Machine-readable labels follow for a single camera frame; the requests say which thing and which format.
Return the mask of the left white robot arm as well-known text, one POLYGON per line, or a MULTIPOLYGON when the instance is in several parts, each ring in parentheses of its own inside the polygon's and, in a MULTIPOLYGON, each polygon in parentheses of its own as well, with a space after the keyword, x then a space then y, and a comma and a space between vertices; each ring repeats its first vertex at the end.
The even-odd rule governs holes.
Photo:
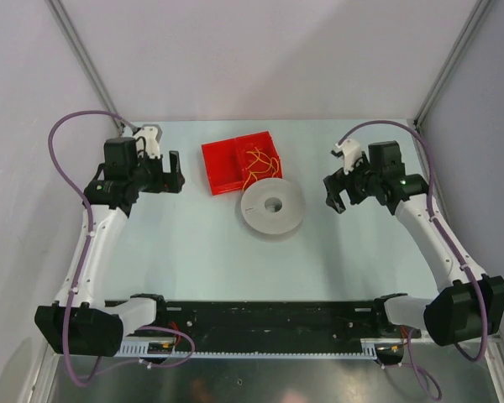
POLYGON ((181 191, 185 178, 180 155, 169 153, 170 169, 147 150, 147 138, 110 139, 104 161, 81 194, 84 207, 81 236, 60 291, 48 306, 39 306, 34 321, 53 350, 62 355, 112 357, 125 337, 141 327, 162 334, 168 314, 161 297, 136 294, 115 306, 102 295, 103 283, 120 233, 142 192, 181 191))

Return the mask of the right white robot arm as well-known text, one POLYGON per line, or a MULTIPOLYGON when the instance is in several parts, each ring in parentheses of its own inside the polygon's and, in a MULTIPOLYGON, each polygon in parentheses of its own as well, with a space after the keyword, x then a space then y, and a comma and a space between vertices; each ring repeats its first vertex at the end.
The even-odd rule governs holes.
POLYGON ((408 231, 432 272, 433 299, 406 294, 384 296, 384 308, 370 316, 372 330, 390 337, 401 325, 423 330, 439 346, 490 336, 504 313, 504 279, 489 276, 462 247, 419 174, 407 174, 396 141, 371 144, 364 151, 353 139, 333 147, 343 165, 324 178, 326 203, 345 210, 341 194, 358 205, 375 198, 408 231))

